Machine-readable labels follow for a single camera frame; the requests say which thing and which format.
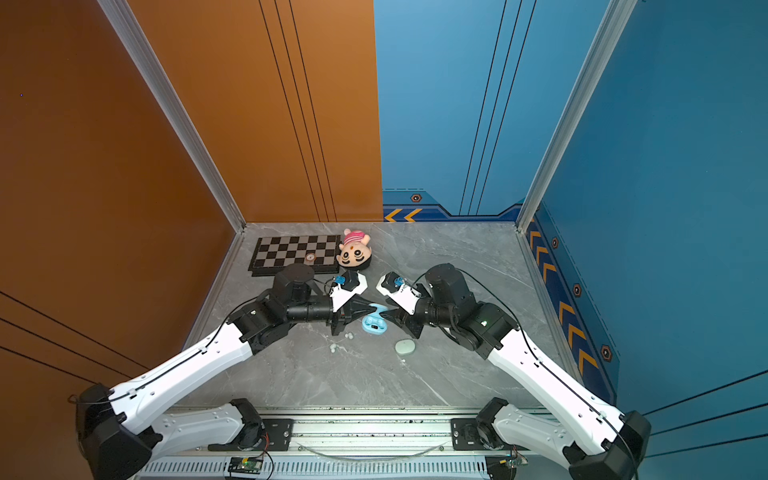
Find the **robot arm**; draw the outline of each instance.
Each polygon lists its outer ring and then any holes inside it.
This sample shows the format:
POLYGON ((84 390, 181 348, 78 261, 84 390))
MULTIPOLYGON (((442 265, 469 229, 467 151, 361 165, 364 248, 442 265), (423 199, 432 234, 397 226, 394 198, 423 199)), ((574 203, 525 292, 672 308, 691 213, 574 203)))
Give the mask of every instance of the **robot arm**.
POLYGON ((78 443, 94 478, 129 478, 153 458, 197 445, 258 448, 263 423, 245 399, 202 412, 164 412, 216 374, 282 339, 297 323, 325 322, 335 336, 376 311, 358 295, 367 287, 363 275, 338 276, 330 295, 313 295, 313 278, 309 266, 288 266, 275 276, 271 290, 232 312, 192 347, 113 389, 97 384, 80 394, 78 443))
MULTIPOLYGON (((433 267, 426 279, 432 295, 396 273, 384 276, 376 288, 400 308, 381 315, 414 338, 425 325, 446 329, 459 345, 517 379, 559 421, 527 415, 493 399, 478 415, 486 447, 523 445, 568 468, 573 478, 631 479, 650 435, 645 418, 636 412, 622 414, 573 380, 525 336, 514 318, 496 305, 476 302, 452 265, 433 267)), ((366 287, 364 276, 348 271, 336 278, 330 295, 323 295, 311 268, 288 266, 275 276, 271 290, 232 312, 196 345, 113 389, 101 384, 87 389, 77 401, 76 427, 95 480, 129 478, 154 458, 197 445, 263 448, 264 425, 245 399, 202 412, 164 412, 219 372, 282 339, 297 323, 325 322, 338 335, 347 324, 376 311, 359 296, 366 287)))
POLYGON ((478 431, 490 449, 523 445, 568 468, 573 478, 629 480, 645 456, 650 423, 639 413, 622 413, 576 382, 547 357, 517 320, 492 303, 475 301, 464 276, 450 263, 434 266, 422 285, 410 286, 397 273, 376 289, 401 309, 386 313, 414 338, 424 325, 446 329, 461 346, 504 370, 557 419, 521 412, 501 399, 478 415, 478 431))

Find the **marble floor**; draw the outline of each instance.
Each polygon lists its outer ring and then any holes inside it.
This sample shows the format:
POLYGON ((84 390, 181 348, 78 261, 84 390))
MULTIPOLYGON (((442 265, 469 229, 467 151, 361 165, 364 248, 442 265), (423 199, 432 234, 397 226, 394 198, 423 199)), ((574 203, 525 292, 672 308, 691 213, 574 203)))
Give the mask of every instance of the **marble floor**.
MULTIPOLYGON (((213 331, 238 303, 269 288, 272 277, 248 271, 259 237, 342 234, 345 228, 371 236, 369 283, 363 296, 384 303, 373 286, 389 271, 414 280, 429 267, 453 263, 470 272, 518 315, 528 335, 562 366, 558 348, 526 267, 511 223, 271 223, 249 224, 213 311, 198 338, 213 331)), ((323 282, 331 275, 317 275, 323 282)), ((493 299, 467 279, 478 300, 493 299)), ((218 406, 248 398, 255 406, 450 406, 480 408, 497 396, 521 407, 540 404, 515 380, 426 327, 409 356, 395 342, 409 336, 391 325, 374 336, 361 322, 346 327, 353 339, 331 337, 322 323, 294 327, 288 337, 236 365, 179 401, 180 406, 218 406), (331 353, 329 346, 339 348, 331 353)))

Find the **chessboard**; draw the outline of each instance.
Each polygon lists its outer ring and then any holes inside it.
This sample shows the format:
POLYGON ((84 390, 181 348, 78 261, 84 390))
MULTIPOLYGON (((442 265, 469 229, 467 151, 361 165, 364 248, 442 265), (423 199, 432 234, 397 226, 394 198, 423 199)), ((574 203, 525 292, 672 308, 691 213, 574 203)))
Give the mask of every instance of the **chessboard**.
POLYGON ((315 273, 338 273, 339 243, 341 235, 261 237, 253 250, 248 270, 252 276, 269 276, 291 263, 304 263, 315 273))

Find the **plush toy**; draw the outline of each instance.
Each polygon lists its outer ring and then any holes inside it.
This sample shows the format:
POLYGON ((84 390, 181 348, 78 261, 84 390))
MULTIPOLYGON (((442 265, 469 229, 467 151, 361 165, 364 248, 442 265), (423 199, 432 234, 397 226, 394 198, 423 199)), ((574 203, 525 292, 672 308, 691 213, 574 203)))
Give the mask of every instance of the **plush toy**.
POLYGON ((344 243, 339 243, 341 254, 336 255, 339 265, 347 270, 365 270, 371 265, 371 236, 360 230, 344 230, 344 243))

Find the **black stripe line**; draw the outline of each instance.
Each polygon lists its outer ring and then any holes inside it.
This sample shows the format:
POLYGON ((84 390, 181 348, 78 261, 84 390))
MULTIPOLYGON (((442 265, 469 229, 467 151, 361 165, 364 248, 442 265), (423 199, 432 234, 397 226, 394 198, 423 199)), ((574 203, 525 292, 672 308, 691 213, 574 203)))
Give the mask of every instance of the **black stripe line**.
POLYGON ((288 6, 290 6, 290 16, 293 19, 293 30, 296 32, 296 43, 299 44, 299 56, 301 57, 301 67, 304 69, 304 80, 306 81, 306 91, 310 94, 310 107, 312 108, 312 117, 315 120, 315 131, 317 131, 317 143, 320 145, 320 157, 323 159, 323 169, 326 171, 326 182, 328 183, 328 194, 331 197, 331 208, 333 209, 333 219, 339 221, 336 216, 336 202, 333 201, 333 189, 331 188, 331 180, 328 177, 328 167, 326 166, 326 155, 323 152, 323 140, 320 138, 320 129, 317 125, 317 115, 315 114, 315 104, 312 101, 312 90, 310 89, 310 80, 306 76, 306 65, 304 64, 304 54, 301 52, 301 41, 299 41, 299 29, 296 28, 296 17, 293 16, 293 4, 291 0, 288 0, 288 6))
POLYGON ((22 358, 25 358, 25 359, 27 359, 27 360, 31 360, 32 362, 36 362, 36 363, 39 363, 40 365, 49 366, 49 367, 51 367, 51 368, 52 368, 52 369, 54 369, 54 370, 58 370, 59 372, 63 372, 63 373, 66 373, 67 375, 72 375, 73 377, 75 377, 75 378, 77 378, 77 379, 80 379, 80 380, 85 380, 85 381, 86 381, 86 382, 88 382, 88 383, 96 383, 96 382, 94 382, 93 380, 89 380, 89 379, 86 379, 86 378, 85 378, 85 377, 83 377, 83 376, 79 376, 79 375, 76 375, 76 374, 74 374, 74 373, 72 373, 72 372, 68 372, 67 370, 64 370, 64 369, 60 369, 60 368, 58 368, 57 366, 53 366, 53 365, 51 365, 50 363, 46 363, 46 362, 42 362, 42 361, 40 361, 40 360, 37 360, 37 359, 33 359, 33 358, 32 358, 32 357, 30 357, 30 356, 26 356, 26 355, 25 355, 25 354, 23 354, 23 353, 19 353, 19 352, 16 352, 15 350, 11 350, 11 349, 5 348, 5 347, 4 347, 4 346, 2 346, 2 345, 0 345, 0 349, 3 349, 3 350, 5 350, 6 352, 14 353, 15 355, 18 355, 18 356, 20 356, 20 357, 22 357, 22 358))
POLYGON ((710 443, 708 445, 699 445, 697 447, 690 447, 688 449, 673 450, 672 452, 654 453, 653 455, 647 455, 645 458, 661 457, 662 455, 672 455, 673 453, 680 453, 680 452, 690 452, 691 450, 717 447, 718 445, 728 445, 729 443, 745 442, 747 440, 761 439, 763 437, 768 437, 768 433, 761 433, 760 435, 752 435, 751 437, 743 437, 742 439, 726 440, 725 442, 710 443))
POLYGON ((680 426, 674 427, 672 429, 662 430, 661 432, 653 432, 653 433, 651 433, 651 435, 660 435, 662 433, 673 432, 674 430, 684 429, 684 428, 690 427, 692 425, 699 425, 700 423, 706 423, 706 422, 709 422, 711 420, 724 419, 725 417, 730 417, 731 415, 738 415, 739 413, 749 412, 750 410, 761 409, 764 406, 768 406, 768 403, 763 403, 761 405, 755 405, 755 406, 747 407, 745 409, 736 410, 734 412, 724 413, 722 415, 717 415, 717 416, 714 416, 714 417, 710 417, 708 419, 699 420, 697 422, 686 423, 685 425, 680 425, 680 426))
POLYGON ((60 344, 60 343, 56 343, 56 342, 54 342, 54 341, 53 341, 53 340, 51 340, 51 339, 47 339, 47 338, 45 338, 45 337, 44 337, 44 336, 42 336, 42 335, 38 335, 37 333, 35 333, 35 332, 32 332, 31 330, 27 330, 27 329, 26 329, 26 328, 24 328, 23 326, 19 326, 19 325, 16 325, 15 323, 8 321, 8 320, 6 320, 6 319, 2 318, 1 316, 0 316, 0 322, 5 322, 5 323, 7 323, 8 325, 14 326, 14 327, 16 327, 16 328, 18 328, 18 329, 20 329, 20 330, 22 330, 22 331, 26 332, 26 333, 29 333, 30 335, 34 335, 34 336, 38 337, 39 339, 45 340, 45 341, 46 341, 46 342, 48 342, 48 343, 53 343, 53 344, 54 344, 54 345, 56 345, 57 347, 60 347, 60 348, 62 348, 62 349, 64 349, 64 350, 67 350, 68 352, 74 353, 75 355, 77 355, 77 356, 79 356, 79 357, 82 357, 82 358, 84 358, 84 359, 86 359, 86 360, 91 360, 93 363, 96 363, 96 364, 98 364, 98 365, 101 365, 101 366, 103 366, 105 369, 109 369, 109 370, 111 370, 111 371, 113 371, 113 372, 115 372, 115 373, 119 373, 120 375, 122 375, 122 376, 125 376, 125 377, 128 377, 129 379, 130 379, 130 378, 133 378, 133 377, 131 377, 130 375, 127 375, 127 374, 125 374, 125 373, 123 373, 123 372, 121 372, 121 371, 119 371, 119 370, 115 370, 115 369, 113 369, 113 368, 112 368, 112 367, 110 367, 110 366, 106 366, 104 363, 98 362, 98 361, 96 361, 96 360, 94 360, 94 359, 92 359, 92 358, 90 358, 90 357, 88 357, 88 356, 85 356, 85 355, 83 355, 82 353, 78 353, 78 352, 75 352, 73 349, 69 349, 69 348, 67 348, 67 347, 63 346, 63 345, 62 345, 62 344, 60 344))
POLYGON ((277 0, 275 2, 275 10, 277 11, 277 22, 280 24, 280 32, 283 34, 283 45, 286 47, 286 55, 288 55, 288 66, 290 66, 290 74, 293 77, 293 87, 296 89, 296 99, 299 101, 299 110, 301 111, 301 121, 304 122, 304 131, 306 132, 306 141, 310 144, 310 155, 312 155, 312 164, 315 166, 315 177, 317 177, 317 187, 320 189, 320 198, 323 200, 323 209, 326 212, 326 219, 330 220, 328 214, 328 206, 326 205, 326 196, 323 193, 323 184, 320 183, 320 172, 317 171, 317 162, 315 161, 315 151, 312 148, 312 140, 310 139, 310 130, 306 126, 306 117, 304 116, 304 107, 301 105, 301 94, 299 93, 299 84, 296 83, 296 74, 293 73, 293 62, 290 60, 290 52, 288 51, 288 41, 286 40, 286 32, 283 30, 283 20, 280 18, 280 9, 277 8, 277 0))
POLYGON ((700 396, 705 396, 705 395, 708 395, 708 394, 710 394, 710 393, 712 393, 712 392, 716 392, 717 390, 722 390, 722 389, 724 389, 724 388, 726 388, 726 387, 729 387, 729 386, 733 386, 733 385, 736 385, 737 383, 746 382, 747 380, 753 379, 753 378, 755 378, 755 377, 758 377, 758 376, 761 376, 761 375, 765 375, 766 373, 768 373, 768 370, 763 370, 762 372, 759 372, 759 373, 755 373, 754 375, 745 376, 744 378, 742 378, 742 379, 738 379, 738 380, 736 380, 735 382, 726 383, 725 385, 723 385, 723 386, 719 386, 719 387, 717 387, 717 388, 715 388, 715 389, 707 390, 706 392, 702 392, 702 393, 699 393, 698 395, 690 396, 690 397, 688 397, 687 399, 682 399, 682 400, 679 400, 679 401, 677 401, 677 402, 675 402, 675 403, 670 403, 669 405, 665 405, 665 406, 663 406, 663 407, 659 407, 658 409, 655 409, 655 410, 651 410, 650 412, 645 412, 645 413, 643 414, 643 416, 645 416, 645 415, 650 415, 651 413, 656 413, 656 412, 659 412, 659 411, 661 411, 661 410, 664 410, 664 409, 668 409, 668 408, 670 408, 670 407, 674 407, 675 405, 680 405, 681 403, 683 403, 683 402, 687 402, 688 400, 697 399, 697 398, 699 398, 700 396))
POLYGON ((19 305, 22 305, 22 306, 25 306, 25 307, 27 307, 28 309, 30 309, 31 311, 33 311, 33 312, 37 313, 38 315, 42 315, 42 316, 44 316, 45 318, 47 318, 47 319, 51 320, 53 323, 57 323, 58 325, 61 325, 61 326, 63 326, 65 329, 68 329, 68 330, 70 330, 70 331, 72 331, 72 332, 75 332, 75 333, 77 333, 79 336, 82 336, 83 338, 89 339, 90 341, 92 341, 93 343, 95 343, 95 344, 97 344, 97 345, 99 345, 99 346, 103 346, 105 349, 109 350, 110 352, 112 352, 112 353, 116 353, 117 355, 119 355, 119 356, 123 357, 124 359, 132 361, 133 363, 135 363, 136 365, 140 366, 141 368, 143 368, 143 369, 146 369, 146 370, 149 370, 149 367, 148 367, 148 366, 144 366, 144 365, 141 365, 141 364, 140 364, 139 362, 137 362, 136 360, 134 360, 134 359, 132 359, 132 358, 130 358, 130 357, 127 357, 127 356, 123 355, 122 353, 118 352, 118 351, 117 351, 117 350, 115 350, 115 349, 111 349, 111 348, 109 348, 109 347, 108 347, 108 346, 106 346, 105 344, 103 344, 103 343, 99 342, 98 340, 94 340, 94 339, 92 339, 90 336, 88 336, 88 335, 85 335, 84 333, 78 332, 76 329, 73 329, 73 328, 72 328, 72 327, 70 327, 69 325, 67 325, 67 324, 65 324, 65 323, 62 323, 62 322, 59 322, 58 320, 56 320, 56 319, 55 319, 55 318, 53 318, 52 316, 50 316, 50 315, 46 315, 45 313, 43 313, 43 312, 41 312, 40 310, 38 310, 38 309, 34 308, 33 306, 29 306, 29 305, 27 305, 26 303, 22 302, 21 300, 18 300, 18 299, 16 299, 16 298, 14 298, 14 297, 12 297, 12 296, 8 295, 6 292, 2 292, 2 291, 0 291, 0 295, 3 295, 3 296, 5 296, 6 298, 8 298, 8 299, 10 299, 10 300, 13 300, 14 302, 18 303, 19 305))
POLYGON ((493 55, 491 56, 491 67, 488 69, 488 80, 485 81, 485 93, 482 95, 482 105, 480 106, 480 117, 478 118, 478 127, 475 130, 475 141, 472 142, 472 152, 469 154, 469 166, 467 167, 467 177, 464 180, 464 191, 462 192, 462 202, 458 206, 458 214, 462 214, 464 208, 464 196, 467 194, 467 185, 469 184, 469 172, 472 171, 472 157, 475 156, 475 145, 478 142, 478 133, 480 132, 480 120, 482 120, 482 111, 485 109, 485 97, 488 95, 488 85, 491 83, 491 72, 493 71, 493 61, 496 58, 496 48, 498 47, 498 37, 502 34, 502 23, 504 23, 504 12, 507 9, 507 0, 504 0, 502 8, 502 19, 498 22, 498 32, 496 33, 496 43, 493 45, 493 55))
POLYGON ((488 174, 491 173, 491 165, 493 164, 493 156, 496 154, 496 145, 498 145, 498 137, 502 134, 502 127, 504 126, 504 117, 507 114, 507 107, 509 106, 509 98, 512 95, 512 87, 515 86, 515 79, 518 77, 518 68, 520 68, 520 59, 523 56, 523 49, 525 48, 525 40, 528 39, 528 30, 531 28, 531 20, 533 20, 533 12, 536 11, 536 1, 533 2, 533 8, 531 9, 531 17, 528 19, 528 27, 525 29, 525 37, 523 37, 523 45, 520 47, 520 55, 518 55, 518 64, 515 66, 515 74, 512 75, 512 84, 509 85, 509 93, 507 94, 507 103, 504 105, 504 113, 502 113, 502 122, 498 126, 498 132, 496 132, 496 142, 493 144, 493 151, 491 152, 491 160, 488 161, 488 170, 485 172, 485 180, 482 183, 482 191, 480 192, 480 199, 478 200, 478 207, 475 210, 475 215, 480 211, 480 203, 482 202, 482 196, 485 193, 485 185, 488 183, 488 174))
POLYGON ((296 131, 296 123, 293 121, 293 113, 290 110, 290 103, 288 102, 288 94, 286 92, 286 85, 283 83, 283 75, 280 73, 280 65, 277 63, 277 54, 275 53, 275 46, 272 43, 272 35, 270 35, 270 27, 266 24, 266 15, 264 14, 264 7, 259 0, 259 8, 261 9, 261 18, 264 19, 264 28, 266 28, 266 36, 270 40, 270 47, 272 48, 272 56, 275 58, 275 66, 277 67, 277 76, 280 77, 280 84, 283 86, 283 95, 286 98, 286 106, 288 107, 288 115, 290 116, 290 123, 293 125, 293 134, 296 135, 296 144, 299 146, 299 154, 301 155, 301 162, 304 164, 304 173, 306 174, 306 182, 310 186, 310 193, 312 194, 312 202, 315 204, 315 213, 317 214, 317 221, 320 220, 320 210, 317 209, 317 200, 315 200, 315 191, 312 189, 312 181, 310 181, 310 172, 306 169, 306 160, 304 160, 304 152, 301 149, 301 142, 299 142, 299 132, 296 131))
POLYGON ((493 110, 491 111, 491 121, 488 123, 488 131, 485 132, 485 143, 482 147, 482 153, 480 154, 480 165, 478 165, 478 173, 475 175, 475 186, 472 188, 472 198, 469 200, 469 207, 467 209, 467 214, 469 215, 469 212, 472 210, 472 201, 475 200, 475 191, 478 187, 478 179, 480 178, 480 170, 482 170, 482 158, 485 156, 485 149, 488 146, 488 137, 491 135, 491 127, 493 127, 493 117, 496 114, 496 104, 498 103, 498 94, 502 91, 502 84, 504 83, 504 72, 507 71, 507 60, 509 60, 509 51, 512 49, 512 41, 515 39, 515 31, 518 28, 518 19, 520 18, 520 8, 522 8, 523 2, 520 1, 520 5, 518 5, 518 14, 515 16, 515 25, 512 27, 512 36, 509 37, 509 46, 507 47, 507 56, 504 58, 504 68, 502 69, 502 78, 498 81, 498 89, 496 90, 496 99, 493 101, 493 110))

